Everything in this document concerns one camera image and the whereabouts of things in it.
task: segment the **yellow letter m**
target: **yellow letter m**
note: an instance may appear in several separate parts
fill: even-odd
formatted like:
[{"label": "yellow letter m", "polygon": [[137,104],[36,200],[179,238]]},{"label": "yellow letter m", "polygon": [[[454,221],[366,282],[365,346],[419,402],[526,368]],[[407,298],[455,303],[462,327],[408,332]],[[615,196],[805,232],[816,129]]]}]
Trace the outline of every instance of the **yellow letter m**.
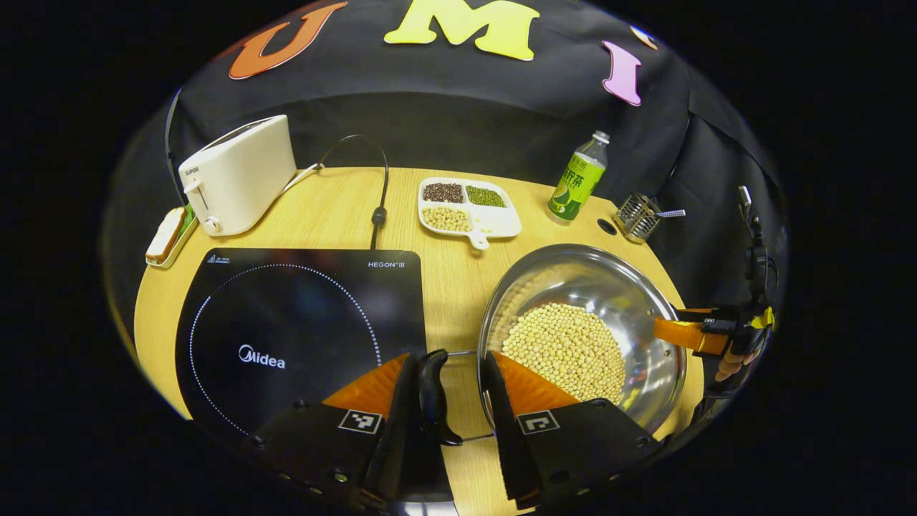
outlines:
[{"label": "yellow letter m", "polygon": [[436,39],[430,30],[433,18],[439,22],[449,43],[460,45],[485,25],[487,32],[474,40],[485,52],[522,61],[532,61],[528,29],[538,17],[535,9],[515,2],[496,0],[472,9],[464,0],[414,0],[397,30],[385,35],[386,43],[429,43]]}]

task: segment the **toast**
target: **toast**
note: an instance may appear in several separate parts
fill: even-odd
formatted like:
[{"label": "toast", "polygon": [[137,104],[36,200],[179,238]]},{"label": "toast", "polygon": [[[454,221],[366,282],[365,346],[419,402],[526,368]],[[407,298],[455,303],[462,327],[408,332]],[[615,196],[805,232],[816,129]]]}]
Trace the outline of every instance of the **toast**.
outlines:
[{"label": "toast", "polygon": [[178,240],[183,224],[184,207],[169,210],[165,219],[162,220],[160,228],[156,231],[153,241],[149,243],[146,254],[148,261],[161,264],[169,257],[172,246]]}]

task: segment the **toaster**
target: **toaster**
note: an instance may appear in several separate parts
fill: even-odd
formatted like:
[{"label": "toaster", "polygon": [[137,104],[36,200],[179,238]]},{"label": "toaster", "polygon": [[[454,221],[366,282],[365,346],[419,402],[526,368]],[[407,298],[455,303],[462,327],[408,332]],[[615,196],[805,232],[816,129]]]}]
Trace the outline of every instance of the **toaster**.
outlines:
[{"label": "toaster", "polygon": [[204,232],[250,230],[296,173],[286,115],[248,123],[207,144],[178,168]]}]

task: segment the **midea logo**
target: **midea logo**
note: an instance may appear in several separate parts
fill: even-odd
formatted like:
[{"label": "midea logo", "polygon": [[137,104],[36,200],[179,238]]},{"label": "midea logo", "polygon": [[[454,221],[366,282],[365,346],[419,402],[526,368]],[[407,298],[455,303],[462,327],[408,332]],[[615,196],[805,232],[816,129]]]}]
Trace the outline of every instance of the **midea logo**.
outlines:
[{"label": "midea logo", "polygon": [[253,364],[269,365],[278,369],[285,369],[286,363],[283,360],[272,358],[269,354],[261,354],[251,349],[248,344],[242,344],[238,348],[238,359],[242,362],[252,362]]}]

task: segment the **dotted circle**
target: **dotted circle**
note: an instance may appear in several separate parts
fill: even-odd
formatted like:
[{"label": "dotted circle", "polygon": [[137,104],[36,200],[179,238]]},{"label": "dotted circle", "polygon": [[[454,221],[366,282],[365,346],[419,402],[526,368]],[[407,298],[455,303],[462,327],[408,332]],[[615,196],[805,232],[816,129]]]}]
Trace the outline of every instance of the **dotted circle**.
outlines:
[{"label": "dotted circle", "polygon": [[[304,271],[309,271],[310,273],[313,273],[313,274],[322,276],[324,279],[330,281],[332,285],[334,285],[334,286],[336,286],[337,288],[339,288],[339,289],[341,290],[341,292],[343,292],[344,295],[347,296],[348,299],[350,299],[350,302],[352,302],[353,305],[354,305],[354,306],[357,308],[357,310],[359,311],[359,314],[360,314],[360,316],[363,318],[363,321],[366,322],[366,327],[370,330],[370,337],[372,338],[372,349],[376,352],[376,365],[382,365],[382,357],[381,357],[381,355],[380,355],[380,353],[379,353],[379,343],[376,341],[376,332],[372,330],[372,325],[370,324],[370,320],[366,318],[366,313],[363,312],[363,308],[359,305],[359,303],[357,302],[357,300],[354,299],[353,296],[351,296],[350,293],[349,293],[341,284],[339,284],[334,278],[332,278],[331,276],[326,275],[326,274],[324,274],[324,273],[322,273],[322,272],[316,271],[315,269],[311,269],[311,268],[309,268],[309,267],[303,267],[302,265],[293,265],[293,264],[268,264],[268,265],[260,265],[260,266],[258,266],[258,267],[253,267],[253,268],[251,268],[251,269],[248,269],[248,270],[246,270],[246,271],[242,271],[241,273],[239,273],[239,274],[237,274],[237,275],[234,275],[234,276],[230,277],[230,278],[227,279],[225,282],[223,282],[220,286],[218,286],[218,287],[216,288],[216,290],[214,290],[214,294],[216,294],[216,293],[220,290],[220,288],[223,288],[224,286],[226,286],[227,284],[229,284],[229,282],[231,282],[232,280],[238,278],[239,276],[241,276],[241,275],[246,275],[246,274],[248,274],[248,273],[250,273],[250,272],[257,271],[257,270],[259,270],[259,269],[266,269],[266,268],[268,268],[268,267],[293,267],[293,268],[296,268],[296,269],[303,269]],[[207,303],[210,302],[210,299],[213,297],[214,294],[211,294],[210,296],[207,296],[207,299],[204,300],[204,303],[203,303],[203,304],[201,305],[201,307],[197,310],[197,314],[194,315],[194,322],[191,324],[191,337],[188,339],[188,356],[189,356],[189,358],[191,359],[191,372],[194,374],[194,381],[197,382],[197,386],[201,389],[201,392],[204,393],[204,398],[206,398],[207,402],[210,403],[210,406],[213,407],[214,410],[216,410],[216,413],[219,414],[220,416],[222,416],[223,419],[226,420],[226,422],[228,422],[229,424],[231,424],[231,425],[233,426],[233,428],[235,428],[236,430],[238,430],[238,431],[244,433],[245,435],[248,435],[248,434],[249,434],[248,432],[245,432],[244,430],[242,430],[241,428],[239,428],[238,425],[236,425],[231,419],[229,419],[229,418],[226,416],[226,414],[224,414],[223,411],[220,410],[220,409],[216,406],[216,404],[213,402],[213,400],[210,399],[210,396],[207,395],[207,391],[204,389],[204,385],[201,384],[201,379],[197,377],[197,370],[194,368],[194,353],[193,353],[193,346],[194,346],[194,327],[197,326],[197,320],[198,320],[198,318],[201,317],[201,312],[204,311],[204,307],[207,306]]]}]

